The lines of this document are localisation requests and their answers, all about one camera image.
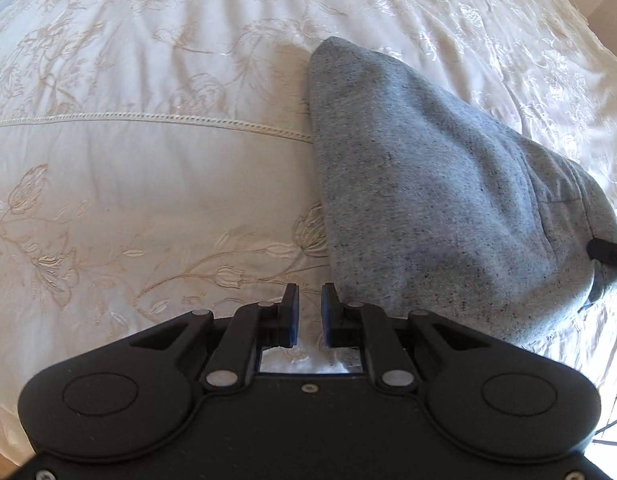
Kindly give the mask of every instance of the cable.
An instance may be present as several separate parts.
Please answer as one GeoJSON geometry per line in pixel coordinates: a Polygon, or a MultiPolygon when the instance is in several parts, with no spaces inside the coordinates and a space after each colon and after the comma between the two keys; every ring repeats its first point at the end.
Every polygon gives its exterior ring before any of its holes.
{"type": "Polygon", "coordinates": [[[605,444],[606,446],[617,446],[617,442],[613,442],[612,440],[593,440],[593,444],[605,444]]]}
{"type": "Polygon", "coordinates": [[[611,422],[610,424],[608,424],[607,426],[604,426],[603,428],[601,428],[601,430],[597,430],[595,432],[595,435],[599,435],[600,433],[604,433],[604,431],[606,431],[608,428],[612,428],[614,425],[617,424],[617,420],[615,420],[614,422],[611,422]]]}

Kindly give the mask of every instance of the lace trim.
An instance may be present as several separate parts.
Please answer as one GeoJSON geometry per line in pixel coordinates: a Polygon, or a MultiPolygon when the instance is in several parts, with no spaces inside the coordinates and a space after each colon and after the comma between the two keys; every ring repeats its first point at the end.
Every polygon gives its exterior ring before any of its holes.
{"type": "Polygon", "coordinates": [[[174,114],[145,114],[142,112],[92,112],[85,114],[64,114],[38,118],[5,119],[0,121],[0,126],[12,126],[14,124],[49,124],[70,121],[148,121],[153,123],[197,124],[199,126],[211,126],[226,130],[238,130],[254,134],[282,137],[284,139],[300,140],[312,143],[310,135],[275,128],[264,124],[247,123],[233,119],[214,119],[209,117],[184,116],[174,114]]]}

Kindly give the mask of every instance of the black strap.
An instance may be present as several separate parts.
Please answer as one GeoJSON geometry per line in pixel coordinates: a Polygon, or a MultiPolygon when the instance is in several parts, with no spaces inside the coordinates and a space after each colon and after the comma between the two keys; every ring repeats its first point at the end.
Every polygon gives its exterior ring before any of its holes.
{"type": "Polygon", "coordinates": [[[617,267],[617,244],[593,238],[586,246],[586,252],[591,260],[597,260],[605,265],[617,267]]]}

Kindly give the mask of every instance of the bed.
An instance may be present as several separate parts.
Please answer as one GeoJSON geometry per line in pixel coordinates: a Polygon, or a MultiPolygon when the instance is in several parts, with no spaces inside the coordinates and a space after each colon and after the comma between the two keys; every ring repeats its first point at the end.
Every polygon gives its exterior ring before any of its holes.
{"type": "MultiPolygon", "coordinates": [[[[333,35],[579,162],[617,213],[617,58],[568,0],[15,0],[0,14],[1,454],[32,453],[16,401],[37,371],[286,282],[301,341],[265,369],[355,365],[320,339],[306,72],[333,35]]],[[[608,420],[617,293],[528,348],[588,375],[608,420]]]]}

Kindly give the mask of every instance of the wrinkled fabric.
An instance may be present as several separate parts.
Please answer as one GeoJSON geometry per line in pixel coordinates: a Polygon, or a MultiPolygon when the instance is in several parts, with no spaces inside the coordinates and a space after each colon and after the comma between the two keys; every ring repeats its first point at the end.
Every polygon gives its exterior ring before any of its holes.
{"type": "Polygon", "coordinates": [[[309,105],[344,301],[422,308],[520,345],[617,287],[586,251],[617,243],[617,220],[578,164],[340,38],[311,58],[309,105]]]}

